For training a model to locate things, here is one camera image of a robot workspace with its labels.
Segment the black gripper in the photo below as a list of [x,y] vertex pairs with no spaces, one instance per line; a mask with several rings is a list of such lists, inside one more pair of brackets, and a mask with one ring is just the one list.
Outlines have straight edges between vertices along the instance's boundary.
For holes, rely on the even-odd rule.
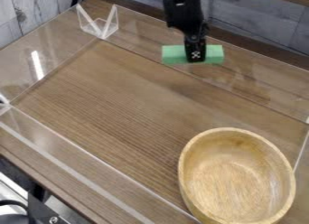
[[185,35],[185,52],[189,62],[203,62],[207,25],[203,17],[202,0],[163,0],[167,27]]

